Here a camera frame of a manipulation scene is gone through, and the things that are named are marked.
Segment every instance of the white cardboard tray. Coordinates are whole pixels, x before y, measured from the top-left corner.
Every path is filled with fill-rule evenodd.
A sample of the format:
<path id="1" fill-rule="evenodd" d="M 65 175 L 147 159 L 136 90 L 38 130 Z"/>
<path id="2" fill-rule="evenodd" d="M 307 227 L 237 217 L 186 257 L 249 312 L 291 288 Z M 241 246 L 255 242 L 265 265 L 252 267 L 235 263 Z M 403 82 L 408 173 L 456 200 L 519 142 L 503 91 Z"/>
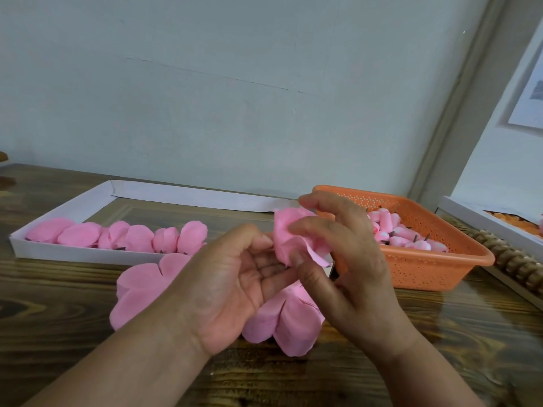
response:
<path id="1" fill-rule="evenodd" d="M 248 212 L 272 212 L 276 208 L 299 207 L 297 201 L 234 192 L 179 187 L 176 185 L 141 183 L 136 181 L 110 180 L 30 222 L 9 239 L 18 258 L 41 260 L 77 261 L 79 263 L 137 265 L 158 263 L 164 254 L 132 251 L 102 250 L 98 248 L 69 247 L 57 244 L 36 243 L 24 239 L 26 233 L 38 223 L 50 218 L 71 218 L 84 222 L 116 198 L 155 201 L 195 207 L 219 208 Z M 325 268 L 329 275 L 332 267 Z"/>
<path id="2" fill-rule="evenodd" d="M 542 238 L 507 224 L 486 211 L 518 215 L 535 224 L 539 223 L 540 218 L 515 211 L 509 207 L 469 203 L 451 197 L 443 197 L 439 203 L 439 208 L 478 230 L 488 230 L 496 234 L 498 237 L 510 243 L 513 247 L 526 251 L 528 254 L 533 255 L 540 263 L 543 263 Z"/>

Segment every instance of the finger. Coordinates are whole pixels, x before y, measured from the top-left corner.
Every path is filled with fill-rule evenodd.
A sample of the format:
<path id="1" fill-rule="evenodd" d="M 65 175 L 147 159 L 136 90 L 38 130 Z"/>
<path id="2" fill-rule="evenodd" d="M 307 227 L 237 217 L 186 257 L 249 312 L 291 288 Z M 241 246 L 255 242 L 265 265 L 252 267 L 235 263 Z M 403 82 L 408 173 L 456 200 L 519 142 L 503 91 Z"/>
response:
<path id="1" fill-rule="evenodd" d="M 275 255 L 274 250 L 264 251 L 262 253 L 257 253 L 253 256 L 256 268 L 268 267 L 270 265 L 279 264 L 277 256 Z"/>
<path id="2" fill-rule="evenodd" d="M 272 246 L 273 241 L 252 223 L 233 228 L 210 243 L 210 248 L 232 256 L 238 256 L 245 250 L 257 254 Z"/>
<path id="3" fill-rule="evenodd" d="M 284 264 L 275 264 L 275 265 L 259 268 L 258 272 L 261 273 L 262 277 L 266 278 L 266 277 L 271 277 L 274 274 L 281 273 L 286 268 L 287 267 L 285 267 Z"/>
<path id="4" fill-rule="evenodd" d="M 334 253 L 345 257 L 347 261 L 355 259 L 359 250 L 358 244 L 362 241 L 355 233 L 344 225 L 322 217 L 304 217 L 290 224 L 288 230 L 296 235 L 312 235 L 321 238 Z"/>
<path id="5" fill-rule="evenodd" d="M 324 317 L 332 325 L 342 325 L 350 317 L 352 305 L 328 278 L 321 266 L 309 256 L 294 251 L 290 257 L 297 263 L 296 272 L 303 288 L 315 301 Z"/>
<path id="6" fill-rule="evenodd" d="M 290 267 L 284 271 L 266 277 L 261 281 L 262 297 L 264 302 L 270 300 L 285 287 L 298 280 L 298 274 L 294 267 Z"/>
<path id="7" fill-rule="evenodd" d="M 298 202 L 305 208 L 335 215 L 338 223 L 353 231 L 365 230 L 369 226 L 367 214 L 360 205 L 333 192 L 315 191 L 302 195 Z"/>

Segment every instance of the person's right hand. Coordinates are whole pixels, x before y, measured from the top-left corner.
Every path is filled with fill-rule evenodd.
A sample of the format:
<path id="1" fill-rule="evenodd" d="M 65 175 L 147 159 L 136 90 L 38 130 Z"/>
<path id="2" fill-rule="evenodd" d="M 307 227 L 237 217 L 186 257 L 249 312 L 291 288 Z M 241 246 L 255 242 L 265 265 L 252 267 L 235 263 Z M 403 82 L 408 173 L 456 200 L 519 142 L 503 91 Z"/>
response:
<path id="1" fill-rule="evenodd" d="M 375 361 L 409 348 L 416 330 L 398 304 L 390 270 L 365 210 L 347 198 L 315 191 L 299 198 L 308 209 L 334 214 L 336 221 L 305 217 L 289 226 L 298 235 L 324 239 L 349 271 L 331 281 L 308 254 L 293 252 L 302 285 L 328 322 Z"/>

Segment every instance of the wooden table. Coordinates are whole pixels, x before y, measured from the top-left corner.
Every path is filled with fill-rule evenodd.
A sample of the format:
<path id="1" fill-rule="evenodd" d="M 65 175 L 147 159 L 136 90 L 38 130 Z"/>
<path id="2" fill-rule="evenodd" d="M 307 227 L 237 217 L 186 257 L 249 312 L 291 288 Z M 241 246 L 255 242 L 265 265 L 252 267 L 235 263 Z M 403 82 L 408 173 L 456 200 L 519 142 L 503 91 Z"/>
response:
<path id="1" fill-rule="evenodd" d="M 77 363 L 112 329 L 125 267 L 16 260 L 8 235 L 112 177 L 27 165 L 0 168 L 0 406 L 17 406 Z M 404 310 L 487 405 L 543 371 L 543 313 L 480 268 L 453 291 L 398 290 Z M 179 405 L 390 405 L 368 359 L 325 322 L 314 349 L 289 358 L 271 340 L 238 339 Z"/>

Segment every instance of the forearm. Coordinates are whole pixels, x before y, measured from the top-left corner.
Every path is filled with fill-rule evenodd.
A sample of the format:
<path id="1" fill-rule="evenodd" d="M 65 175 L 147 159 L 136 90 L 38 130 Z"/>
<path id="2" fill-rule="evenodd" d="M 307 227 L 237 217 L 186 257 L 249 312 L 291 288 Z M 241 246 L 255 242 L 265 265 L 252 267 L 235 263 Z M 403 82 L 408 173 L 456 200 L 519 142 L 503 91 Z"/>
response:
<path id="1" fill-rule="evenodd" d="M 190 336 L 174 339 L 145 311 L 25 407 L 173 406 L 207 359 Z"/>
<path id="2" fill-rule="evenodd" d="M 395 407 L 483 406 L 462 377 L 416 329 L 406 336 L 413 341 L 401 355 L 386 361 L 370 357 Z"/>

